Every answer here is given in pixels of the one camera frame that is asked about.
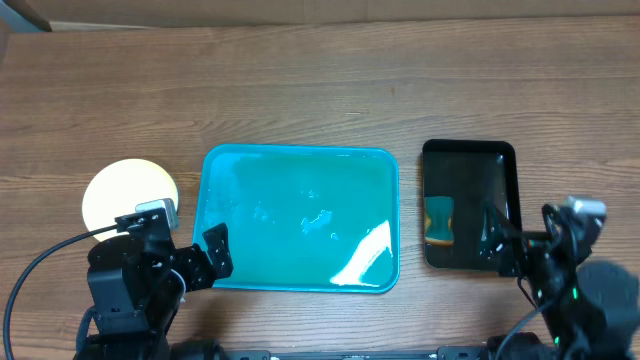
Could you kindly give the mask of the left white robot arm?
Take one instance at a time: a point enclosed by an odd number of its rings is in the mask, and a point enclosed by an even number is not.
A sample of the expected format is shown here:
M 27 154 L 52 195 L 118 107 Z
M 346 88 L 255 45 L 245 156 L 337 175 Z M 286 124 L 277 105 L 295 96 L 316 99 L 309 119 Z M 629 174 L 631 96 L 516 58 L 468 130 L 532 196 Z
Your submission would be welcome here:
M 170 344 L 167 334 L 184 296 L 229 277 L 228 228 L 206 230 L 202 245 L 178 248 L 171 211 L 156 208 L 116 218 L 117 236 L 88 254 L 94 301 L 76 337 L 79 359 L 224 359 L 215 339 Z

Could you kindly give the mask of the green and yellow sponge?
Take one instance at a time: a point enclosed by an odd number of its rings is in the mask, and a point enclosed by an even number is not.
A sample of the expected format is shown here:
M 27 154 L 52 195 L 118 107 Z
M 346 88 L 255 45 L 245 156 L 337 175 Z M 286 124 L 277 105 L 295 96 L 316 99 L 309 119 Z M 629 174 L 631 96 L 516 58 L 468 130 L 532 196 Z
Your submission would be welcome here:
M 452 246 L 454 200 L 446 196 L 425 198 L 425 242 L 436 246 Z

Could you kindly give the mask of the green rimmed plate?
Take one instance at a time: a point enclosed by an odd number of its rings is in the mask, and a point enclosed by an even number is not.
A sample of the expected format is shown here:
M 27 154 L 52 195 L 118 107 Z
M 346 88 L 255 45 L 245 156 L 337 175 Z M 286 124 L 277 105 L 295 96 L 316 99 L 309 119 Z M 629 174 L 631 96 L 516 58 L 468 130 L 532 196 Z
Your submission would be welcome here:
M 178 227 L 179 195 L 176 183 L 161 166 L 144 159 L 125 159 L 102 169 L 89 183 L 82 201 L 82 216 L 89 231 L 112 226 L 115 218 L 138 211 L 146 203 L 165 207 L 170 199 L 174 214 L 170 229 Z

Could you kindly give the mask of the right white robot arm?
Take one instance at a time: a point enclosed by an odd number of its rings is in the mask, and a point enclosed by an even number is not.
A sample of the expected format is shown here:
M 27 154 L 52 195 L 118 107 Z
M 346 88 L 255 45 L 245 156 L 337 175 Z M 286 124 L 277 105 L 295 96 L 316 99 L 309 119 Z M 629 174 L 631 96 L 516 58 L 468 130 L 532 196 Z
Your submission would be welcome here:
M 532 310 L 487 342 L 486 359 L 630 359 L 639 328 L 639 279 L 611 261 L 592 261 L 606 205 L 569 196 L 541 209 L 542 231 L 522 231 L 493 205 L 484 210 L 483 255 L 513 276 Z

